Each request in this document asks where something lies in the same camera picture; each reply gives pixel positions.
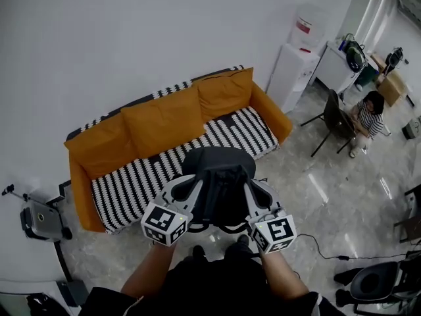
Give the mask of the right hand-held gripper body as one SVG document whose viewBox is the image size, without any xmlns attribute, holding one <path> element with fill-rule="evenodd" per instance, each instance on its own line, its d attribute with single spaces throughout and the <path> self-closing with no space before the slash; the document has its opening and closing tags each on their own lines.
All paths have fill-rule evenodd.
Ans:
<svg viewBox="0 0 421 316">
<path fill-rule="evenodd" d="M 249 182 L 256 204 L 256 217 L 249 217 L 250 236 L 263 254 L 288 248 L 297 237 L 293 216 L 282 206 L 278 193 L 265 181 Z"/>
</svg>

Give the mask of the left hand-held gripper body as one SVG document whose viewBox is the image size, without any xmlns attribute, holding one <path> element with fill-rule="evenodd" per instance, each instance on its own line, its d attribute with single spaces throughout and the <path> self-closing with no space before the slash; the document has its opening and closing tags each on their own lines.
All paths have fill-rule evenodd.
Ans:
<svg viewBox="0 0 421 316">
<path fill-rule="evenodd" d="M 168 182 L 149 202 L 141 219 L 144 235 L 154 242 L 171 246 L 187 232 L 195 206 L 195 177 L 180 176 Z"/>
</svg>

